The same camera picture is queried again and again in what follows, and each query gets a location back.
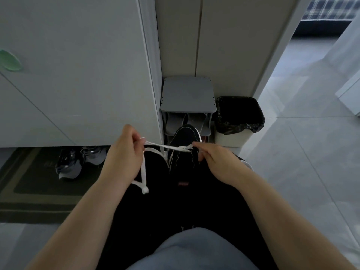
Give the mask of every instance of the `hand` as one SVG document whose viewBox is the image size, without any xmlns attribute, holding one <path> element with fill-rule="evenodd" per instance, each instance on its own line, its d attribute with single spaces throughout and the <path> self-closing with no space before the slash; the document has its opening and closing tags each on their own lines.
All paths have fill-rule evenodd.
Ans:
<svg viewBox="0 0 360 270">
<path fill-rule="evenodd" d="M 140 138 L 131 125 L 125 125 L 121 136 L 109 149 L 99 179 L 113 181 L 127 188 L 140 170 L 144 143 L 145 138 Z"/>
<path fill-rule="evenodd" d="M 229 149 L 212 143 L 193 142 L 199 151 L 199 162 L 206 159 L 210 171 L 221 182 L 236 187 L 242 177 L 253 172 Z"/>
</svg>

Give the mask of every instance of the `black trash bag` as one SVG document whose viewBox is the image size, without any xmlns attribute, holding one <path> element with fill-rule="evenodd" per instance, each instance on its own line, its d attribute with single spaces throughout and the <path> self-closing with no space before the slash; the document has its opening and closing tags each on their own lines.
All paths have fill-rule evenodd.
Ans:
<svg viewBox="0 0 360 270">
<path fill-rule="evenodd" d="M 236 134 L 245 129 L 256 133 L 264 127 L 264 114 L 253 97 L 220 96 L 216 107 L 215 126 L 221 134 Z"/>
</svg>

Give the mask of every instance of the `person's left hand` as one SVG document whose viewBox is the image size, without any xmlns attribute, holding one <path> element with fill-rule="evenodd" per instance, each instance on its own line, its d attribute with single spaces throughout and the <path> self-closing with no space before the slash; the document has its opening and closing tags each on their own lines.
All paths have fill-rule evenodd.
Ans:
<svg viewBox="0 0 360 270">
<path fill-rule="evenodd" d="M 137 176 L 143 162 L 145 138 L 131 126 L 125 125 L 122 134 L 110 147 L 99 180 L 108 180 L 114 186 L 126 188 Z"/>
</svg>

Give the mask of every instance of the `person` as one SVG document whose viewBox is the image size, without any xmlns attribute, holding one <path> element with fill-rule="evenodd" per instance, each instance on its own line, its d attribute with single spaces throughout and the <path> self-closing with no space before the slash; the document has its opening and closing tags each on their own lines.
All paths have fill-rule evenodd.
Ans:
<svg viewBox="0 0 360 270">
<path fill-rule="evenodd" d="M 194 148 L 164 161 L 126 125 L 27 269 L 355 269 L 230 150 L 200 141 L 181 127 L 170 144 Z M 148 194 L 131 184 L 143 154 Z"/>
</svg>

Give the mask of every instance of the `white shoelace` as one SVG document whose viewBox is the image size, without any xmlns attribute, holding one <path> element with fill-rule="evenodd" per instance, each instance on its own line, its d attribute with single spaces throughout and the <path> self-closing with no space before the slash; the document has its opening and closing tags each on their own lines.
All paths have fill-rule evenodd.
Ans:
<svg viewBox="0 0 360 270">
<path fill-rule="evenodd" d="M 171 160 L 173 158 L 174 150 L 179 151 L 179 152 L 183 152 L 183 153 L 191 153 L 191 150 L 193 148 L 192 144 L 190 144 L 187 147 L 185 147 L 185 146 L 173 147 L 173 146 L 156 144 L 156 143 L 152 143 L 152 142 L 149 142 L 149 141 L 146 141 L 145 145 L 159 146 L 159 147 L 163 147 L 163 148 L 166 148 L 166 149 L 171 149 L 171 150 L 173 150 L 173 152 L 170 155 L 169 161 L 167 160 L 167 151 L 165 151 L 164 154 L 162 154 L 161 152 L 159 152 L 158 150 L 156 150 L 154 148 L 145 148 L 145 151 L 142 152 L 141 182 L 135 181 L 135 180 L 131 182 L 132 184 L 137 185 L 139 188 L 141 188 L 142 194 L 149 193 L 149 189 L 146 186 L 146 170 L 145 170 L 144 152 L 153 152 L 153 153 L 156 153 L 156 154 L 160 155 L 162 158 L 164 158 L 167 166 L 170 167 Z"/>
</svg>

